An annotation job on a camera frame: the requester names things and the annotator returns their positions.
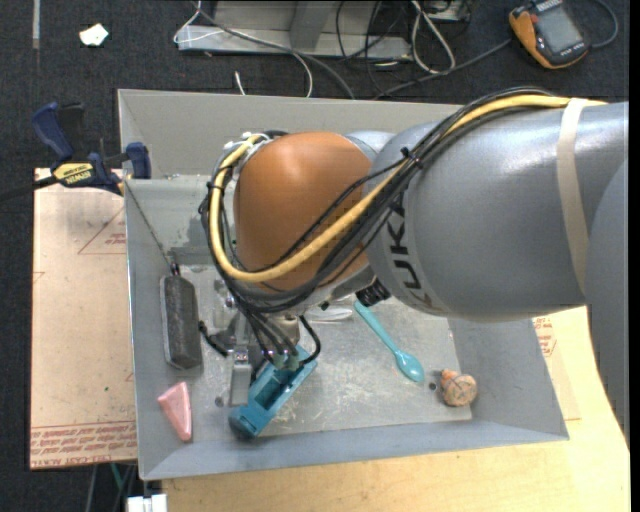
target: black carpet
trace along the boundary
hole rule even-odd
[[[534,85],[562,95],[628,100],[630,2],[607,1],[619,21],[617,38],[574,66],[544,69],[511,41],[472,66],[385,99],[461,104],[508,87]],[[512,38],[507,15],[519,3],[477,1],[468,25],[443,27],[458,62],[469,61]],[[398,4],[407,9],[408,2]],[[607,39],[613,24],[599,2],[574,0],[571,4],[579,7],[574,9],[576,17],[595,42]],[[33,2],[7,0],[0,6],[3,190],[28,185],[34,167],[53,162],[52,153],[37,139],[30,123],[31,114],[50,101],[83,102],[87,143],[95,149],[104,139],[107,154],[113,154],[120,149],[115,102],[119,88],[239,93],[233,79],[238,71],[247,94],[303,96],[306,91],[304,70],[290,56],[180,53],[172,37],[193,13],[189,2],[43,1],[39,50],[33,48],[32,41]],[[384,9],[388,10],[382,15],[396,12]],[[78,32],[98,22],[109,30],[109,39],[100,48],[83,46]],[[434,66],[441,65],[441,50],[428,40],[423,44],[425,53],[431,49]],[[344,78],[358,99],[373,98],[398,85],[399,80],[422,76],[408,64],[387,71],[370,68],[374,82],[362,60],[323,61]],[[326,70],[316,64],[311,67],[316,97],[347,97]],[[0,510],[84,510],[92,468],[28,469],[32,197],[1,203],[0,218]],[[92,510],[112,510],[117,487],[108,466],[98,468],[95,492]]]

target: plastic spoon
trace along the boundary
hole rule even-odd
[[[422,382],[424,380],[424,369],[422,368],[420,361],[418,361],[411,354],[403,352],[396,346],[396,344],[391,339],[391,336],[389,336],[384,327],[382,327],[382,324],[380,324],[376,316],[367,306],[362,304],[362,302],[360,302],[359,300],[356,300],[356,302],[354,303],[354,308],[367,323],[367,325],[371,327],[373,332],[375,332],[382,340],[382,342],[389,348],[389,350],[393,352],[400,371],[409,379],[415,382]]]

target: pink eraser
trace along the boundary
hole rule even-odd
[[[191,402],[186,382],[179,382],[158,397],[171,425],[183,441],[191,439]]]

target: orange device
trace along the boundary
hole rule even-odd
[[[574,64],[590,49],[563,0],[532,0],[509,14],[509,24],[525,49],[549,69]]]

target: wooden surface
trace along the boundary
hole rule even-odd
[[[567,422],[568,441],[167,480],[170,512],[630,510],[630,454],[585,309],[552,319],[581,416]]]

